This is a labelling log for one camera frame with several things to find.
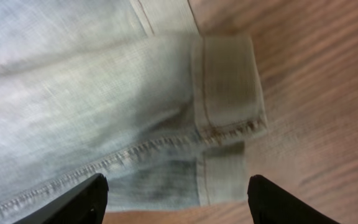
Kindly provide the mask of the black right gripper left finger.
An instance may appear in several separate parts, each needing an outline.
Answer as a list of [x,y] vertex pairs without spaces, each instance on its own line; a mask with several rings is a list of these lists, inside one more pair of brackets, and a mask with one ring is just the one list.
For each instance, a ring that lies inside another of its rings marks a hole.
[[95,174],[15,224],[102,224],[108,182]]

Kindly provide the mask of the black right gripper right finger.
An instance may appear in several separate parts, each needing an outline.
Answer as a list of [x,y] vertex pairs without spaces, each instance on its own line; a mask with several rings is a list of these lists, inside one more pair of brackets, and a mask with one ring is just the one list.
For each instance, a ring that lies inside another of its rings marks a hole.
[[254,224],[339,224],[262,175],[250,178],[247,194]]

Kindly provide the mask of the light blue denim shorts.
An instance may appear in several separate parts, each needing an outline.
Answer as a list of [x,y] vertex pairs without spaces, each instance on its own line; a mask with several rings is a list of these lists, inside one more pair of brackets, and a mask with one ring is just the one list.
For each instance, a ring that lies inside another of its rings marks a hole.
[[109,212],[243,201],[265,129],[250,37],[187,1],[0,1],[0,223],[96,173]]

